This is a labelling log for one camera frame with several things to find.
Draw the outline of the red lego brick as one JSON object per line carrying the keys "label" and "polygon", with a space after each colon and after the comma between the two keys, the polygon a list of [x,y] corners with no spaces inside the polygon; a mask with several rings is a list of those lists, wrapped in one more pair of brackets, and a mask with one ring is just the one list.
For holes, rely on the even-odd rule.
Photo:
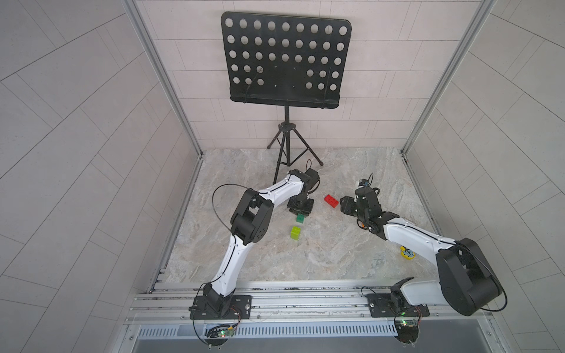
{"label": "red lego brick", "polygon": [[325,202],[329,204],[329,206],[336,208],[339,205],[339,201],[332,197],[331,195],[326,195],[324,198]]}

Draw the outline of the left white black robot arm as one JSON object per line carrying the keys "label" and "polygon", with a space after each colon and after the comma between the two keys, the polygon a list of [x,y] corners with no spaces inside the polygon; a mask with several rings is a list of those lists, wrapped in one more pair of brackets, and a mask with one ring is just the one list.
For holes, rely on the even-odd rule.
{"label": "left white black robot arm", "polygon": [[254,244],[267,233],[276,207],[284,204],[291,213],[309,216],[314,200],[310,198],[319,185],[314,169],[291,170],[274,185],[256,191],[247,189],[230,219],[230,245],[216,278],[204,285],[203,293],[211,299],[228,298],[235,291],[238,275]]}

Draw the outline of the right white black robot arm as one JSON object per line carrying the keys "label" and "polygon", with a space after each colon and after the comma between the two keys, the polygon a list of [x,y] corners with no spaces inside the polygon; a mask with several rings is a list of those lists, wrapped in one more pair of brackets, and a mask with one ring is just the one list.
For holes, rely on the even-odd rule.
{"label": "right white black robot arm", "polygon": [[354,197],[342,197],[340,210],[356,219],[358,227],[398,244],[403,256],[419,255],[438,272],[437,280],[407,277],[391,286],[389,305],[395,313],[410,307],[449,305],[463,316],[471,316],[495,298],[508,298],[478,244],[464,238],[452,238],[428,232],[396,213],[383,211],[378,188],[360,186]]}

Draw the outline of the yellow clock lego piece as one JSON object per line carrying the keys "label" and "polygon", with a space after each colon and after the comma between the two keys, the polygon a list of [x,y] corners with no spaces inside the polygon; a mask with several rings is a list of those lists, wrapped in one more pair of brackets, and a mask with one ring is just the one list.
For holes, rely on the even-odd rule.
{"label": "yellow clock lego piece", "polygon": [[416,257],[416,254],[412,250],[410,250],[406,247],[400,247],[400,250],[401,250],[401,255],[406,260],[413,260]]}

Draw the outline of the right green circuit board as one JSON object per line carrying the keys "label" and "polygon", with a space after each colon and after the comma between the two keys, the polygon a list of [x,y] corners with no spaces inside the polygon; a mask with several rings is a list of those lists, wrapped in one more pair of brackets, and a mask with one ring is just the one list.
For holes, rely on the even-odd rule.
{"label": "right green circuit board", "polygon": [[419,338],[419,321],[415,318],[400,318],[394,320],[397,331],[396,339],[402,344],[414,345]]}

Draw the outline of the green circuit board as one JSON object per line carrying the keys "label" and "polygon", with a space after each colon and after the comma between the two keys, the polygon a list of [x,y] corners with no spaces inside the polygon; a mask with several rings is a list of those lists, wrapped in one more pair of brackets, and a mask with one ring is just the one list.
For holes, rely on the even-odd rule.
{"label": "green circuit board", "polygon": [[235,328],[230,325],[219,325],[206,329],[205,342],[210,347],[220,347],[225,344],[229,338],[233,337]]}
{"label": "green circuit board", "polygon": [[415,318],[400,318],[394,320],[397,331],[396,339],[402,344],[414,345],[419,338],[419,321]]}

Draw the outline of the black perforated music stand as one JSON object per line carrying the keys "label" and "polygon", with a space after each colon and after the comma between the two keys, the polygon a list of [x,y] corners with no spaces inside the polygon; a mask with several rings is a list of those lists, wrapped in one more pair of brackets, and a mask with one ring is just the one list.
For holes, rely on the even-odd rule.
{"label": "black perforated music stand", "polygon": [[336,109],[352,37],[346,19],[226,11],[221,17],[230,99],[281,106],[276,167],[292,166],[291,107]]}

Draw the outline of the left green circuit board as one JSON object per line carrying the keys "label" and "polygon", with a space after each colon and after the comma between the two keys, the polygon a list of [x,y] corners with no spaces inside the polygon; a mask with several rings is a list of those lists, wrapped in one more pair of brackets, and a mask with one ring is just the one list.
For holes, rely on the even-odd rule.
{"label": "left green circuit board", "polygon": [[233,337],[235,328],[230,325],[219,325],[206,329],[205,342],[210,347],[220,347],[225,344],[229,338]]}

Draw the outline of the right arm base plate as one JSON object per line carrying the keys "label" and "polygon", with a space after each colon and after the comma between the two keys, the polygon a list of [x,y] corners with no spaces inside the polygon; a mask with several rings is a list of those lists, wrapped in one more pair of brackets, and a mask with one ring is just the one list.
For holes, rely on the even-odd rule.
{"label": "right arm base plate", "polygon": [[412,306],[403,299],[394,299],[392,294],[364,294],[372,318],[428,317],[430,311],[425,305]]}

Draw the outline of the aluminium mounting rail frame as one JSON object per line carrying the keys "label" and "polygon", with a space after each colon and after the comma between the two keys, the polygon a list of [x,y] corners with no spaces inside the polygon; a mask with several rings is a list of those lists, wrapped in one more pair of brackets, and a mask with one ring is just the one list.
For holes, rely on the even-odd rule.
{"label": "aluminium mounting rail frame", "polygon": [[[111,352],[208,352],[212,320],[194,320],[189,309],[196,283],[156,283],[127,308]],[[368,297],[388,288],[371,280],[243,282],[236,293],[251,299],[235,335],[218,352],[509,352],[491,313],[466,317],[447,306],[413,314],[412,343],[397,339],[401,318],[372,316]]]}

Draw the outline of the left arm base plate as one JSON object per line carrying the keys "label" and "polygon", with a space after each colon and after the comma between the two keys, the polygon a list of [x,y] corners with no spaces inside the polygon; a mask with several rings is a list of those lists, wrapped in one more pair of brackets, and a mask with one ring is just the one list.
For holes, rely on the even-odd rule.
{"label": "left arm base plate", "polygon": [[191,320],[249,319],[252,296],[231,296],[213,301],[206,296],[195,298],[190,311]]}

